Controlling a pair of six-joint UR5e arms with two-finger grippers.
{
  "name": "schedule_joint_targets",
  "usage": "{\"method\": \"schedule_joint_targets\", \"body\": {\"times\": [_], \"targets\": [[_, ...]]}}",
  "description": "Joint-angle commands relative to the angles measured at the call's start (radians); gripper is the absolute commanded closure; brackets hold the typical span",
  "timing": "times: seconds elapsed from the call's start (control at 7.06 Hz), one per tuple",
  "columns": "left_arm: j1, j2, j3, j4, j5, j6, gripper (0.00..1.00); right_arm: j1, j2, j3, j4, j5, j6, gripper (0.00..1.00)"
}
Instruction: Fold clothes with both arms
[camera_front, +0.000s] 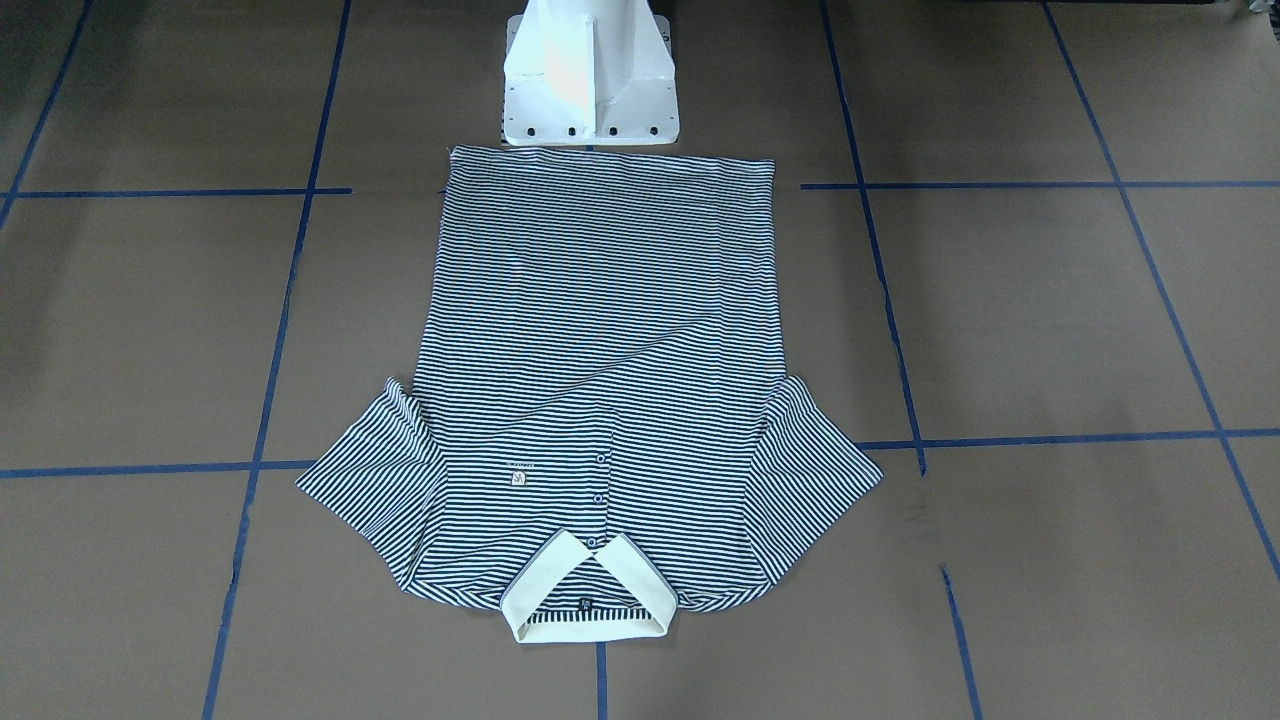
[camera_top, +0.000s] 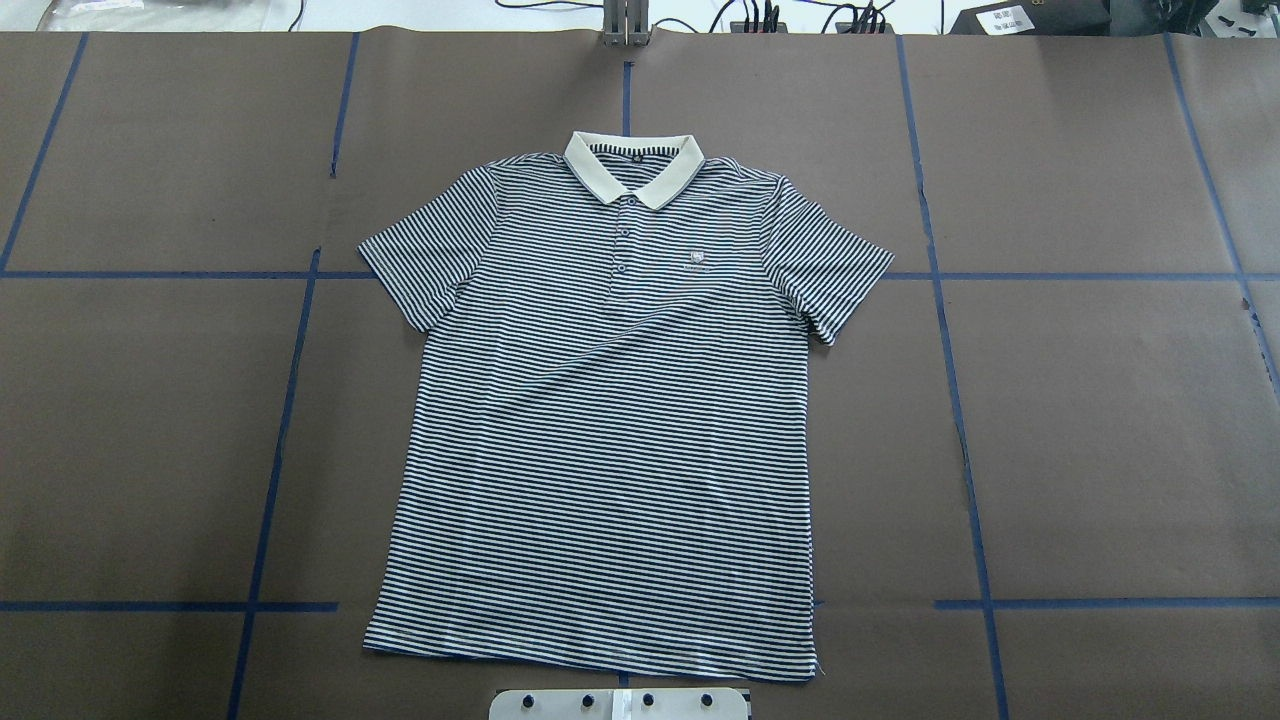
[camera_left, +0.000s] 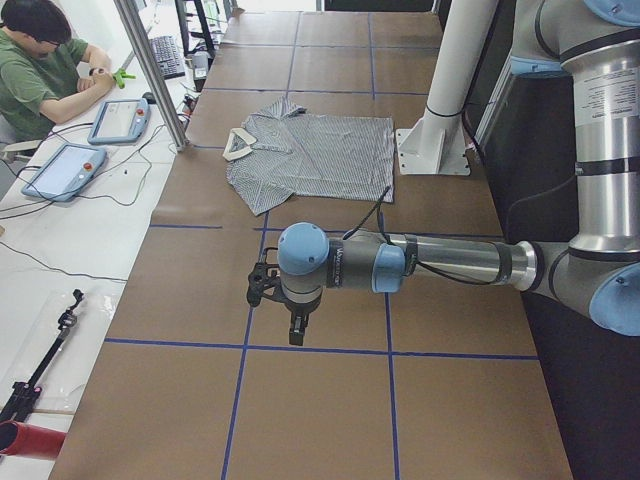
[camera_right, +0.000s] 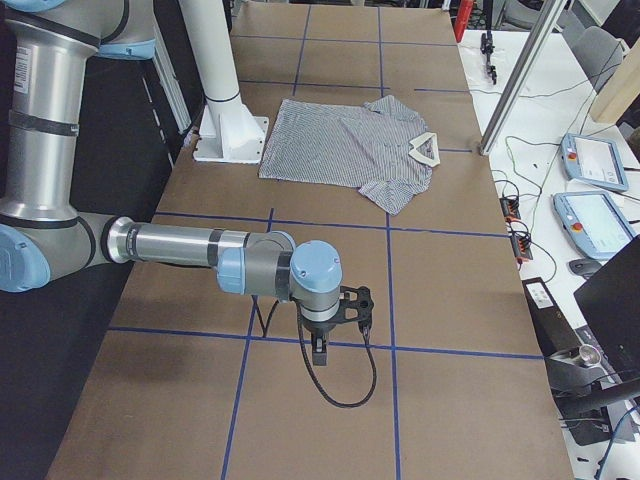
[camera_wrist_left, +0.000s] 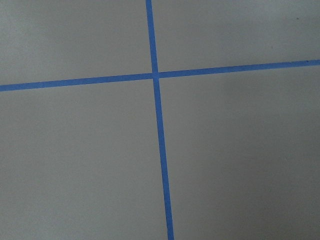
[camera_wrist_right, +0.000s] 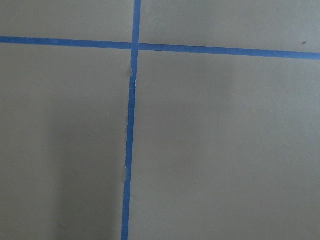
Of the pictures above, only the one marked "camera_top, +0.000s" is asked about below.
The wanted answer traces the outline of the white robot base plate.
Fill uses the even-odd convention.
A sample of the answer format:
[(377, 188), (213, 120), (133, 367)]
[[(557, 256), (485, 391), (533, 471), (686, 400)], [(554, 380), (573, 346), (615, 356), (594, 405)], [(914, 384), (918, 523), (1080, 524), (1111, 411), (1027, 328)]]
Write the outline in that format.
[(511, 689), (489, 719), (751, 719), (749, 691), (730, 687)]

